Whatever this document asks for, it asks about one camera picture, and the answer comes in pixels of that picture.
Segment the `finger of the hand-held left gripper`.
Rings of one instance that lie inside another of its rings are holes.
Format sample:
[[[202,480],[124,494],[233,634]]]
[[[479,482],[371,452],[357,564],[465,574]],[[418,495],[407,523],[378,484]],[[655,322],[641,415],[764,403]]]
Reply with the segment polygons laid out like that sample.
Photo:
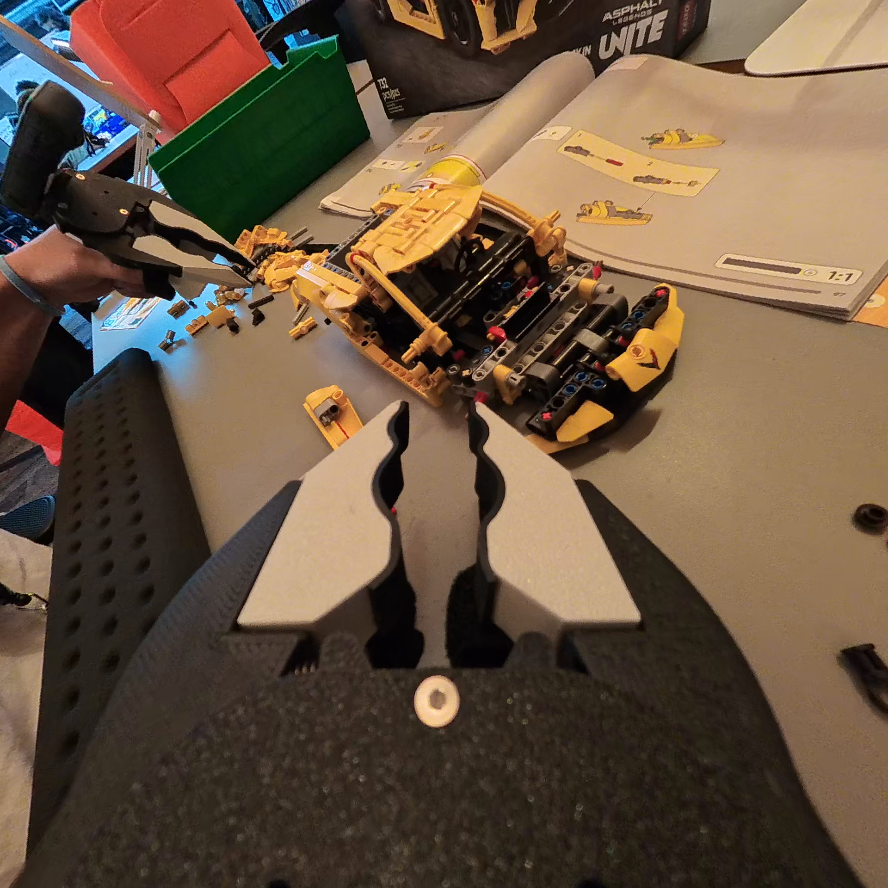
[[[251,272],[256,264],[222,235],[171,203],[148,206],[148,271]]]
[[[208,285],[246,287],[256,264],[218,234],[205,237],[175,232],[177,243],[161,234],[133,237],[131,246],[141,256],[143,282],[149,296],[191,300]]]

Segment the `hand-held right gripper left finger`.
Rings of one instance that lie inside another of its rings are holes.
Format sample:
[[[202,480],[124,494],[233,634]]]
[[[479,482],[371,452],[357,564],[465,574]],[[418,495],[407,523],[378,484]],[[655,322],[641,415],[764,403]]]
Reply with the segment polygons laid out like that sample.
[[[371,664],[413,669],[425,640],[394,507],[409,405],[394,401],[297,486],[236,626],[295,630],[321,642],[349,633]]]

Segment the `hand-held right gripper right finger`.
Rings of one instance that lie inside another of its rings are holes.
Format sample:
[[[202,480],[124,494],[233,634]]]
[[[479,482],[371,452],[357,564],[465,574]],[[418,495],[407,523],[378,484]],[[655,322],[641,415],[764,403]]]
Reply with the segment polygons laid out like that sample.
[[[575,631],[637,629],[641,614],[572,475],[472,403],[479,533],[446,620],[455,668],[498,668],[527,634],[559,651]]]

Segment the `yellow brick pieces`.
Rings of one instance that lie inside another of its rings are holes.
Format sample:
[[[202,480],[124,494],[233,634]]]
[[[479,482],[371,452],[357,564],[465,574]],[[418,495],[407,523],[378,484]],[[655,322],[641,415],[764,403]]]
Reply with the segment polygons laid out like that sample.
[[[317,321],[310,313],[309,303],[296,294],[296,272],[310,260],[326,260],[335,246],[314,243],[311,240],[297,242],[281,229],[261,225],[243,231],[235,245],[254,265],[244,273],[248,286],[217,287],[215,299],[207,304],[208,312],[189,322],[185,326],[186,334],[194,338],[209,327],[226,328],[230,333],[238,334],[240,325],[234,306],[246,298],[247,290],[253,290],[258,285],[264,286],[267,294],[255,297],[247,304],[254,326],[265,320],[262,306],[273,301],[277,294],[288,292],[296,306],[293,327],[288,333],[290,338],[302,339],[315,329]]]

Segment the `yellow brick car model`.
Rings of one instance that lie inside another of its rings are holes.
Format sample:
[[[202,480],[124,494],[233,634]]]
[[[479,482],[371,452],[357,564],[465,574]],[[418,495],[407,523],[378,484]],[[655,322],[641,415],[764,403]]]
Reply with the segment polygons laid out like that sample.
[[[685,316],[657,283],[635,303],[571,259],[560,214],[482,186],[392,192],[290,292],[428,404],[447,394],[527,412],[547,454],[605,438],[671,380]]]

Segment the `grey desk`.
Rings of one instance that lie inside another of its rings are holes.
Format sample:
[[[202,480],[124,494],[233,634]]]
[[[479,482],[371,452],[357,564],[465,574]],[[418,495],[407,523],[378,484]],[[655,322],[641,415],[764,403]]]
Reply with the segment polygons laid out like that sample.
[[[886,329],[681,289],[677,366],[645,409],[562,462],[684,573],[756,672],[820,816],[867,886],[886,886],[886,717],[841,649],[886,658],[886,543],[852,523],[886,505]],[[429,407],[322,324],[293,343],[290,301],[238,335],[184,333],[157,309],[131,331],[95,324],[98,367],[138,347],[156,361],[210,547],[328,452],[305,416],[339,383],[368,422],[410,400],[398,502],[425,635],[447,663],[446,602],[474,560],[478,502],[462,407]]]

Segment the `person's left hand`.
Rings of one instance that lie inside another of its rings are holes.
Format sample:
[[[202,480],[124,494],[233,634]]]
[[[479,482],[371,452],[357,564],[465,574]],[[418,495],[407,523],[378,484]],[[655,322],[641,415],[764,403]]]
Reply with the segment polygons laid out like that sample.
[[[149,297],[143,273],[121,267],[55,226],[7,258],[13,272],[48,304],[91,302],[117,292]]]

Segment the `yellow sticker sheet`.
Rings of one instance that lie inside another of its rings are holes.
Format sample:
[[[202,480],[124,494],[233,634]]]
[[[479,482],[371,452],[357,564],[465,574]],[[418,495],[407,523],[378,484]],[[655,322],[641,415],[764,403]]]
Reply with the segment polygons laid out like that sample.
[[[110,312],[101,322],[100,329],[125,331],[138,328],[161,304],[161,298],[128,298]]]

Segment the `green plastic bin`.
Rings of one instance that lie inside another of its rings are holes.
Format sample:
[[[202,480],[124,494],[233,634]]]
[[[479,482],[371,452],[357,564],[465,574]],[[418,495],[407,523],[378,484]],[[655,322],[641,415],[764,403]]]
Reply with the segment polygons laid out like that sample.
[[[337,37],[288,51],[149,162],[169,197],[229,241],[370,137]]]

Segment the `yellow panel brick piece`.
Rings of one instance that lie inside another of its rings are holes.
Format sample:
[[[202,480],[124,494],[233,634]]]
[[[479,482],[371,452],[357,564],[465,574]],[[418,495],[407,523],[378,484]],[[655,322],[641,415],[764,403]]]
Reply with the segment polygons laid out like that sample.
[[[332,450],[338,450],[363,427],[350,399],[337,384],[307,394],[304,408]]]

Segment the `wooden document stand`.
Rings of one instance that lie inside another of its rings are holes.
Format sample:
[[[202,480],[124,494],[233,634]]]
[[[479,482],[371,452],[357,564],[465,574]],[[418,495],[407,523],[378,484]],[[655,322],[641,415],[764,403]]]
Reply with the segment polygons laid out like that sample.
[[[156,110],[144,112],[129,101],[115,84],[98,79],[79,62],[65,59],[4,16],[1,17],[1,33],[6,43],[50,72],[71,91],[88,96],[98,105],[125,119],[128,124],[136,126],[138,135],[135,141],[134,181],[137,185],[166,194],[149,163],[151,154],[157,148],[157,137],[164,130],[164,123]]]
[[[759,77],[887,67],[885,1],[807,1],[745,61]]]

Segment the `red fabric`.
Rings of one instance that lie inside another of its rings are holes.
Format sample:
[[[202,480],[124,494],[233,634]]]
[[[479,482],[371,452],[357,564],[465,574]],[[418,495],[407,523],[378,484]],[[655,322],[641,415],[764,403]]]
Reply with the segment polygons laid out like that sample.
[[[5,461],[1,472],[25,463],[43,453],[46,460],[55,468],[61,465],[64,431],[24,401],[16,401],[6,424],[6,432],[24,438],[33,447]]]

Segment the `person's white shirt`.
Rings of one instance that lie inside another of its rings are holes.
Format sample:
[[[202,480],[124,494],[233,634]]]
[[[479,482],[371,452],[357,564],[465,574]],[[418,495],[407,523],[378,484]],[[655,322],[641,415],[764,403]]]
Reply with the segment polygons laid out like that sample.
[[[31,599],[1,608],[1,885],[24,865],[49,598],[50,547],[1,532],[1,582]]]

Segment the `open instruction booklet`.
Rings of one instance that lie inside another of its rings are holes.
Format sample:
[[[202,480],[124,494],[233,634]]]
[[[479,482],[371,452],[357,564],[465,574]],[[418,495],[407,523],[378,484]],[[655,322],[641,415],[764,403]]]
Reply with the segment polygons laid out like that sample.
[[[561,213],[616,271],[842,320],[886,312],[887,73],[723,74],[564,52],[499,100],[417,119],[321,206],[481,185]]]

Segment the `toy car set box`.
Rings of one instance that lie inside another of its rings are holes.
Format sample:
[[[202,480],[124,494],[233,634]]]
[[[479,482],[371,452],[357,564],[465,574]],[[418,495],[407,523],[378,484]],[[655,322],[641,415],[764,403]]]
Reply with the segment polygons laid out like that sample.
[[[595,74],[631,53],[678,58],[710,1],[349,1],[346,15],[390,119],[505,94],[549,57],[576,51]]]

